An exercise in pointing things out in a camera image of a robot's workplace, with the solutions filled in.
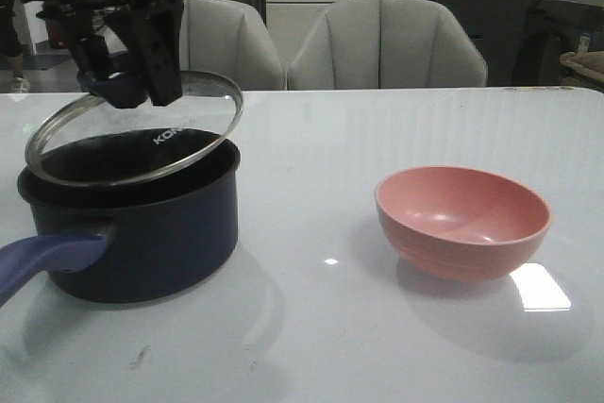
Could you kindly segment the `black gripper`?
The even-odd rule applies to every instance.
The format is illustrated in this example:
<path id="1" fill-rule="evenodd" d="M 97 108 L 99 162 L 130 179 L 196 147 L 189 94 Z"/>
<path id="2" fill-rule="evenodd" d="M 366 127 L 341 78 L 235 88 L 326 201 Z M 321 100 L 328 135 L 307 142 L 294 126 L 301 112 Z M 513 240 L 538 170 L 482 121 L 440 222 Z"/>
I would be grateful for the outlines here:
<path id="1" fill-rule="evenodd" d="M 182 95 L 179 33 L 185 0 L 21 0 L 42 3 L 41 19 L 70 40 L 68 48 L 85 77 L 108 77 L 112 62 L 105 39 L 93 31 L 94 14 L 105 10 L 105 25 L 126 46 L 132 70 L 155 106 Z"/>

